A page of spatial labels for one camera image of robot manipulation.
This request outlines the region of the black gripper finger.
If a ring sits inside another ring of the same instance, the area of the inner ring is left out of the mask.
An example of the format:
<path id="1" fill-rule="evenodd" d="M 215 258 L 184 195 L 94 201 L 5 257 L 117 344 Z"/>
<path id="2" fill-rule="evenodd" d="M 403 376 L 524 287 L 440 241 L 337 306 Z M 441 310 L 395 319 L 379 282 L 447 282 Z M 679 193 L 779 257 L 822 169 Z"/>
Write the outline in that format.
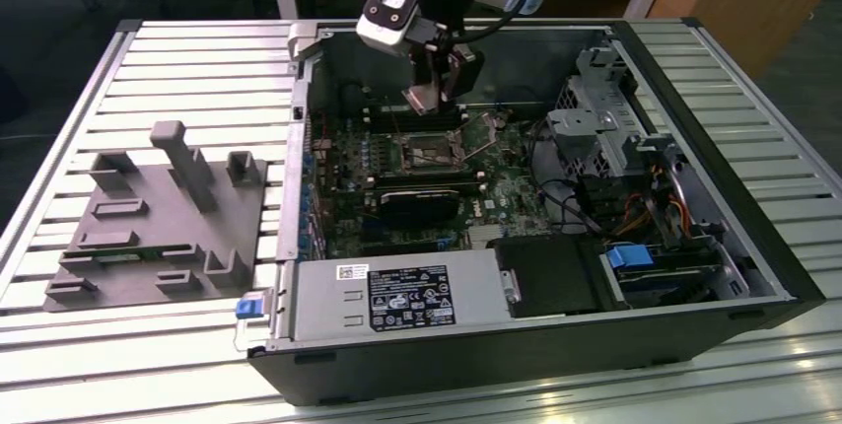
<path id="1" fill-rule="evenodd" d="M 453 49 L 447 55 L 448 71 L 444 78 L 444 100 L 452 102 L 469 93 L 485 62 L 481 51 Z"/>
<path id="2" fill-rule="evenodd" d="M 412 82 L 409 92 L 415 95 L 439 92 L 440 89 L 440 54 L 424 46 L 411 50 Z"/>

